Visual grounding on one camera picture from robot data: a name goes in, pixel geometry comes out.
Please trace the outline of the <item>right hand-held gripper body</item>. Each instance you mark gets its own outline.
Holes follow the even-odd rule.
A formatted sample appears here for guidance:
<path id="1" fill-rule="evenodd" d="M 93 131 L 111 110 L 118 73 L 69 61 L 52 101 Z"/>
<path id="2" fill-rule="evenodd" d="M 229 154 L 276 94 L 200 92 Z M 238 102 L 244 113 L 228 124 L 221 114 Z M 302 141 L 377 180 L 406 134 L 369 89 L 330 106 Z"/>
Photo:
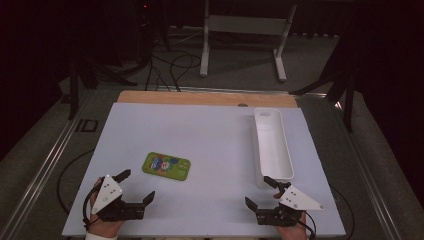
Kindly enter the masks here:
<path id="1" fill-rule="evenodd" d="M 278 202 L 278 206 L 274 209 L 259 209 L 255 207 L 256 219 L 259 225 L 295 226 L 304 212 L 324 209 L 321 203 L 294 186 L 289 186 L 282 193 L 275 194 L 274 198 Z"/>

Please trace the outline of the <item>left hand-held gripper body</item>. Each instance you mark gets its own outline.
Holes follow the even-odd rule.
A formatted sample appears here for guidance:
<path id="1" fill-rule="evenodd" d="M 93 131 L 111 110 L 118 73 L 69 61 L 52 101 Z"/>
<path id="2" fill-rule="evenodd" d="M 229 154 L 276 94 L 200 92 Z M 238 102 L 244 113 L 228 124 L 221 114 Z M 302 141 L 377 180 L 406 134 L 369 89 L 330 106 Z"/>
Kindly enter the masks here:
<path id="1" fill-rule="evenodd" d="M 144 218 L 144 203 L 126 203 L 122 199 L 123 190 L 119 183 L 124 179 L 125 177 L 122 176 L 110 175 L 103 178 L 91 208 L 93 215 L 97 215 L 104 222 L 142 220 Z"/>

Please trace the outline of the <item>green clown phone case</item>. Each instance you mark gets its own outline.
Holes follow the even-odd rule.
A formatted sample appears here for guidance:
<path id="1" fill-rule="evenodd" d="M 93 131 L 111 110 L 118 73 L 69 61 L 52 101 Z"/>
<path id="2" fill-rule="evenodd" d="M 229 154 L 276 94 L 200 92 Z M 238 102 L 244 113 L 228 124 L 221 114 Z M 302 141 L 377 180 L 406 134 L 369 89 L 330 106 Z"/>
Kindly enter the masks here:
<path id="1" fill-rule="evenodd" d="M 157 152 L 150 152 L 142 165 L 144 173 L 178 181 L 187 179 L 190 168 L 188 159 Z"/>

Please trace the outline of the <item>white oblong plastic container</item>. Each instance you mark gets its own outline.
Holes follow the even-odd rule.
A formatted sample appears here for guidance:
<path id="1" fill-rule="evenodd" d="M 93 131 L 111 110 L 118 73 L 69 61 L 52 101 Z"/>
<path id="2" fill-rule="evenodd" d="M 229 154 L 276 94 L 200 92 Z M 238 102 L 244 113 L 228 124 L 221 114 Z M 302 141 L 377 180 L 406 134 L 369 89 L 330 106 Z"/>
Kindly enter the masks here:
<path id="1" fill-rule="evenodd" d="M 256 108 L 252 127 L 256 183 L 269 188 L 264 181 L 268 176 L 278 182 L 289 182 L 294 170 L 281 112 L 273 108 Z"/>

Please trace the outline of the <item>person's right hand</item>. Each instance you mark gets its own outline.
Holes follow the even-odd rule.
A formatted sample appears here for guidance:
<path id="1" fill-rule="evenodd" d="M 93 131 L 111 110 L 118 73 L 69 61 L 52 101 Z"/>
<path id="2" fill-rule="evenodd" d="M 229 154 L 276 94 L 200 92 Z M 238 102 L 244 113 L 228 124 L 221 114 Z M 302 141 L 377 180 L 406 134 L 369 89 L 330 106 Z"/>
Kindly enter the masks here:
<path id="1" fill-rule="evenodd" d="M 277 227 L 276 230 L 281 235 L 282 240 L 308 240 L 306 228 L 301 224 L 291 227 Z"/>

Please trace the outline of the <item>person's left hand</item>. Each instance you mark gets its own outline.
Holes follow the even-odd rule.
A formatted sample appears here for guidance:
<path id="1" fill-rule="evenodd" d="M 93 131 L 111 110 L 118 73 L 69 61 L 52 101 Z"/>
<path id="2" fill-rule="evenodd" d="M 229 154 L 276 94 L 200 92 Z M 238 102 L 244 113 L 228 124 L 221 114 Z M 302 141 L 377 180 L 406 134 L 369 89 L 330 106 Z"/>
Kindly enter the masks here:
<path id="1" fill-rule="evenodd" d="M 118 222 L 104 222 L 97 215 L 90 215 L 90 225 L 87 232 L 104 237 L 118 237 L 118 233 L 124 224 L 123 221 Z"/>

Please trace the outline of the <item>black tripod stand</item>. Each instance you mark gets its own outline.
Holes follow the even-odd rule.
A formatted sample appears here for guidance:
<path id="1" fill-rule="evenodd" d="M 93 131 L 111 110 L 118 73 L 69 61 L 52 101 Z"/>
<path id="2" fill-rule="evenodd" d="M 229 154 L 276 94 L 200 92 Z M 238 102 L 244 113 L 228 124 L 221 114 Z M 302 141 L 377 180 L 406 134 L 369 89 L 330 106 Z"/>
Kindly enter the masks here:
<path id="1" fill-rule="evenodd" d="M 67 101 L 70 104 L 70 112 L 68 119 L 71 120 L 76 116 L 79 110 L 79 87 L 78 81 L 82 80 L 83 84 L 89 89 L 95 89 L 98 85 L 98 80 L 94 76 L 93 69 L 100 71 L 102 74 L 110 77 L 114 82 L 124 86 L 136 86 L 136 83 L 130 82 L 123 77 L 109 70 L 105 66 L 96 62 L 93 58 L 84 54 L 78 49 L 74 49 L 70 53 L 69 63 L 69 89 Z"/>

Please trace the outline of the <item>black angled stand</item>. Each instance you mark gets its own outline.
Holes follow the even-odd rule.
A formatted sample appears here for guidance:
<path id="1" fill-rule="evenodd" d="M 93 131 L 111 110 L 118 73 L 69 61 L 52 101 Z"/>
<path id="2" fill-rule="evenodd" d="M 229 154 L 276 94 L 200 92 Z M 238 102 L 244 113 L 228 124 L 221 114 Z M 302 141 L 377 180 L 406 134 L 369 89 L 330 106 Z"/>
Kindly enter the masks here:
<path id="1" fill-rule="evenodd" d="M 346 129 L 352 132 L 351 118 L 355 88 L 354 62 L 357 50 L 355 44 L 349 42 L 348 37 L 347 32 L 339 36 L 337 45 L 316 81 L 298 90 L 290 91 L 290 94 L 302 96 L 327 83 L 332 83 L 325 99 L 328 102 L 336 103 L 342 96 L 345 96 L 343 123 Z"/>

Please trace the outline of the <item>white metal stand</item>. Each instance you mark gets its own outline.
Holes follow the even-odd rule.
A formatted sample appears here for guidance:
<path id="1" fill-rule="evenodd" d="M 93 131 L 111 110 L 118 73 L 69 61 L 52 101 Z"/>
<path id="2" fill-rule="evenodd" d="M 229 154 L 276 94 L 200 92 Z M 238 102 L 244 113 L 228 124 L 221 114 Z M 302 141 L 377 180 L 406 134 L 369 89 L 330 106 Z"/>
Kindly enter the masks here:
<path id="1" fill-rule="evenodd" d="M 276 67 L 278 79 L 281 82 L 287 80 L 286 71 L 282 59 L 282 53 L 288 39 L 289 31 L 293 22 L 296 4 L 289 5 L 289 11 L 285 18 L 260 18 L 260 17 L 242 17 L 225 16 L 210 14 L 210 0 L 204 0 L 204 25 L 203 25 L 203 50 L 200 62 L 200 76 L 208 75 L 209 67 L 209 35 L 210 32 L 226 32 L 240 34 L 260 34 L 268 36 L 280 36 L 279 46 L 273 50 L 273 58 Z"/>

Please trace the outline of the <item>black rectangular floor bracket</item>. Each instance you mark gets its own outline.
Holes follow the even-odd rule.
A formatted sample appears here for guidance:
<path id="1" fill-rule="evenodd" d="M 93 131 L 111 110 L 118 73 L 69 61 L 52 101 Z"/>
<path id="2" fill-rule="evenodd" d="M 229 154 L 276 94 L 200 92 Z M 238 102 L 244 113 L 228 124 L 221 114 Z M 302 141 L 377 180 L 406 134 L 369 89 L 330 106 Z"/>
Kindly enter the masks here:
<path id="1" fill-rule="evenodd" d="M 76 132 L 95 132 L 99 122 L 91 119 L 80 119 L 75 128 Z"/>

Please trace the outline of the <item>metal floor rail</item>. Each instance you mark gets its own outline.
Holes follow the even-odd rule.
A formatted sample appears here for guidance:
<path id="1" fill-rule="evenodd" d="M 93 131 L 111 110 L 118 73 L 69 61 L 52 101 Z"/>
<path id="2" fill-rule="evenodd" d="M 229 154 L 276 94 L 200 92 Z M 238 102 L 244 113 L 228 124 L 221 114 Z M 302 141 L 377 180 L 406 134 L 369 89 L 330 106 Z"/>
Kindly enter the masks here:
<path id="1" fill-rule="evenodd" d="M 339 102 L 330 102 L 330 108 L 336 118 L 337 124 L 341 128 L 342 133 L 347 139 L 347 145 L 353 151 L 354 163 L 357 165 L 359 176 L 362 184 L 367 192 L 374 212 L 380 222 L 380 225 L 385 233 L 387 240 L 401 240 L 398 228 L 396 227 L 393 218 L 389 212 L 388 206 L 383 199 L 380 190 L 377 187 L 373 176 L 366 165 L 365 158 L 360 151 L 357 141 L 352 133 L 350 133 L 343 122 L 344 108 Z"/>
<path id="2" fill-rule="evenodd" d="M 74 116 L 56 103 L 0 162 L 0 240 L 14 240 L 58 163 L 92 90 L 83 92 Z"/>
<path id="3" fill-rule="evenodd" d="M 153 92 L 206 92 L 206 93 L 243 93 L 243 94 L 285 94 L 292 95 L 299 98 L 324 98 L 326 97 L 325 93 L 306 93 L 304 95 L 293 95 L 288 91 L 280 90 L 243 90 L 243 89 L 220 89 L 220 88 L 202 88 L 202 87 L 148 87 L 146 90 L 142 91 L 153 91 Z"/>

